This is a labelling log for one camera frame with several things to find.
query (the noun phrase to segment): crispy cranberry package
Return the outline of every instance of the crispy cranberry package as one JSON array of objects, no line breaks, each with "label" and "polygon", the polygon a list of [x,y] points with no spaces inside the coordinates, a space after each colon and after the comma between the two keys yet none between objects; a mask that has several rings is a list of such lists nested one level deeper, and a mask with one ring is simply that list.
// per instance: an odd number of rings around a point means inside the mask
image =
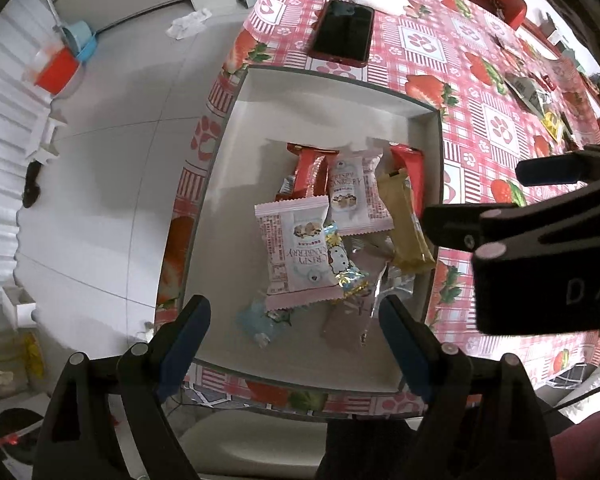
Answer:
[{"label": "crispy cranberry package", "polygon": [[392,144],[391,154],[395,169],[407,170],[413,191],[413,210],[416,216],[421,218],[424,204],[424,154],[406,144]]},{"label": "crispy cranberry package", "polygon": [[394,227],[391,215],[378,195],[376,167],[381,157],[381,150],[341,153],[331,168],[331,218],[342,236],[387,231]]},{"label": "crispy cranberry package", "polygon": [[286,148],[298,156],[293,175],[286,177],[276,200],[294,200],[328,194],[330,166],[338,150],[323,150],[304,144],[287,143]]},{"label": "crispy cranberry package", "polygon": [[327,196],[260,204],[255,215],[269,255],[267,310],[344,298],[337,274],[349,266],[346,251],[330,251],[324,221]]}]

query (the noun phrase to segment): red container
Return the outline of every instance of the red container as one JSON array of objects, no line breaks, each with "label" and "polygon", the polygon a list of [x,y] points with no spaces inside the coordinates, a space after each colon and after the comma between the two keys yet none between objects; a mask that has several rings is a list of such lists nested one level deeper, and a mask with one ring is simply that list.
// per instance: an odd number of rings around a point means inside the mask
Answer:
[{"label": "red container", "polygon": [[51,94],[57,94],[78,70],[80,63],[71,51],[64,47],[55,54],[36,79],[36,85]]}]

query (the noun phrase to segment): table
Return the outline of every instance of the table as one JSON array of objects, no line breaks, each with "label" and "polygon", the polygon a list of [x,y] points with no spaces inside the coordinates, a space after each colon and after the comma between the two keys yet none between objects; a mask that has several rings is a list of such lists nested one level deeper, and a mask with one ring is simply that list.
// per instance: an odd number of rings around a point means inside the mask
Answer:
[{"label": "table", "polygon": [[[573,189],[525,188],[516,181],[518,161],[547,155],[551,139],[538,118],[524,111],[499,79],[498,72],[509,72],[513,65],[491,36],[518,41],[504,22],[467,0],[411,0],[413,8],[407,16],[376,13],[369,64],[353,68],[306,54],[326,1],[258,0],[245,20],[212,86],[182,170],[158,288],[157,328],[177,314],[176,298],[184,281],[189,235],[202,206],[210,163],[244,64],[269,63],[364,80],[440,108],[445,203],[501,200],[493,195],[494,180],[517,185],[527,203]],[[529,68],[550,74],[557,83],[568,83],[569,74],[562,65],[544,63],[530,52],[524,54]],[[572,124],[578,125],[581,142],[600,142],[595,124],[578,122],[560,92],[554,92],[554,98]],[[560,148],[554,146],[554,151],[560,152]],[[501,192],[498,185],[493,189]],[[510,293],[520,294],[523,301],[524,283],[512,283]],[[475,327],[470,254],[461,251],[439,251],[427,323],[440,341],[453,342],[472,356],[499,359],[504,352],[517,354],[534,385],[569,364],[600,361],[597,333],[528,337],[480,334]],[[192,364],[184,389],[196,402],[215,408],[253,406],[304,416],[417,416],[425,408],[406,388],[390,396],[303,390],[301,386],[265,384],[258,378],[197,363]]]}]

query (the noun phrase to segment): brown wrapper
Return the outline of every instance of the brown wrapper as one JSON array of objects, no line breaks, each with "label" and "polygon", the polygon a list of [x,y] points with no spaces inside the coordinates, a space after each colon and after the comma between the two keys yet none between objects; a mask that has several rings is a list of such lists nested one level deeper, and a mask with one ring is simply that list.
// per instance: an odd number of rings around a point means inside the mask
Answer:
[{"label": "brown wrapper", "polygon": [[413,192],[404,169],[378,178],[378,193],[394,219],[389,236],[394,244],[392,264],[405,274],[419,274],[436,263],[413,211]]}]

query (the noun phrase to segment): snack package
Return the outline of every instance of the snack package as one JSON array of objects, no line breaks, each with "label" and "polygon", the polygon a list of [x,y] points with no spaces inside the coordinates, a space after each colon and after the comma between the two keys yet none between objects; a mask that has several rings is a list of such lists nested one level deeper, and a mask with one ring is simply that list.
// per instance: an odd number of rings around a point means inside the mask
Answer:
[{"label": "snack package", "polygon": [[530,77],[518,77],[506,73],[504,79],[531,113],[538,116],[540,120],[544,119],[544,115],[549,111],[548,105],[552,102],[551,94]]},{"label": "snack package", "polygon": [[394,227],[391,215],[378,195],[376,167],[381,157],[380,150],[341,153],[331,168],[331,218],[342,236],[387,231]]},{"label": "snack package", "polygon": [[267,311],[264,295],[258,296],[238,314],[238,325],[264,348],[291,326],[291,310]]},{"label": "snack package", "polygon": [[322,327],[322,337],[330,348],[357,353],[365,345],[373,318],[378,316],[376,297],[387,259],[364,246],[354,248],[351,259],[365,273],[367,286],[331,308]]},{"label": "snack package", "polygon": [[411,205],[413,192],[407,172],[402,169],[378,178],[378,192],[394,219],[395,227],[389,232],[395,251],[393,265],[405,274],[433,269],[436,263]]},{"label": "snack package", "polygon": [[394,158],[395,169],[405,168],[411,179],[413,210],[420,218],[424,204],[424,154],[406,144],[392,144],[390,150]]},{"label": "snack package", "polygon": [[286,145],[286,148],[298,155],[298,164],[295,173],[285,178],[276,200],[326,195],[329,168],[338,155],[338,150],[322,150],[291,142]]},{"label": "snack package", "polygon": [[329,248],[329,263],[334,272],[338,271],[336,278],[342,287],[344,297],[348,298],[367,288],[369,284],[367,273],[359,269],[347,255],[335,222],[332,221],[324,227],[324,236]]},{"label": "snack package", "polygon": [[336,275],[347,269],[349,258],[344,250],[344,254],[339,250],[331,254],[327,247],[324,221],[328,210],[327,196],[255,207],[269,255],[268,310],[344,298]]}]

